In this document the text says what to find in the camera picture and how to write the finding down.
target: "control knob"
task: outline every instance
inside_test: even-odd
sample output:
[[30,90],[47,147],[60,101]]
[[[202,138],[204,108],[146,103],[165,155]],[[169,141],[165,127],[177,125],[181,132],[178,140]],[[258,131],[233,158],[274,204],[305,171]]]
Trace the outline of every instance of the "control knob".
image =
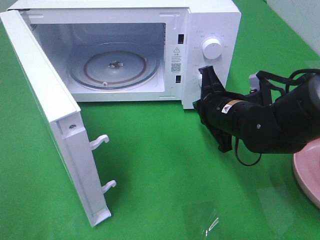
[[209,38],[203,43],[202,52],[207,59],[216,59],[222,53],[222,43],[217,38]]

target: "glass turntable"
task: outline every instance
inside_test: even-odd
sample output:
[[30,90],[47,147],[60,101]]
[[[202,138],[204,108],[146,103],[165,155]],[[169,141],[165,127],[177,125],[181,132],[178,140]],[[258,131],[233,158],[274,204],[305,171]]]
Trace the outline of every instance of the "glass turntable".
[[159,54],[146,44],[110,42],[78,46],[72,51],[69,72],[79,84],[112,90],[150,79],[159,67]]

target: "warning label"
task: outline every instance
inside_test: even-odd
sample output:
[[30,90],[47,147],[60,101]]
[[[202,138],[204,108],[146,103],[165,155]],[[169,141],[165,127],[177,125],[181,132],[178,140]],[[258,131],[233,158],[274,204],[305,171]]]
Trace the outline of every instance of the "warning label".
[[223,108],[222,108],[222,113],[227,114],[229,109],[232,107],[232,105],[226,104]]
[[185,55],[185,47],[183,45],[171,45],[170,46],[171,52],[171,63],[170,69],[172,74],[181,74],[182,73],[182,65],[183,65],[183,58]]
[[235,99],[235,100],[232,100],[232,101],[228,102],[226,105],[224,105],[224,107],[222,108],[221,112],[222,112],[223,114],[227,114],[228,111],[230,110],[230,108],[231,108],[233,105],[235,105],[236,103],[239,103],[239,102],[243,102],[243,100],[237,100],[237,99]]

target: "microwave oven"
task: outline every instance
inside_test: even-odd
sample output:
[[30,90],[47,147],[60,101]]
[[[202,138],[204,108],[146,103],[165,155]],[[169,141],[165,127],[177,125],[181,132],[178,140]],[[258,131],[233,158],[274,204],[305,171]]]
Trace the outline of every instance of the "microwave oven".
[[241,13],[231,0],[18,0],[1,21],[91,226],[111,216],[77,102],[192,109],[200,67],[225,86]]

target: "green surface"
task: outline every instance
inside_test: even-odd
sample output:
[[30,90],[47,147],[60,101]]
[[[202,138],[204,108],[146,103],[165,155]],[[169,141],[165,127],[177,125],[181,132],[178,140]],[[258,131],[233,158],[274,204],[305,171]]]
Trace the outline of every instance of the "green surface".
[[[235,2],[229,91],[246,94],[258,70],[288,76],[319,63],[263,1]],[[178,101],[79,104],[89,139],[110,138],[93,152],[101,183],[117,181],[105,195],[112,217],[91,228],[2,25],[0,44],[0,239],[320,239],[292,155],[244,167]]]

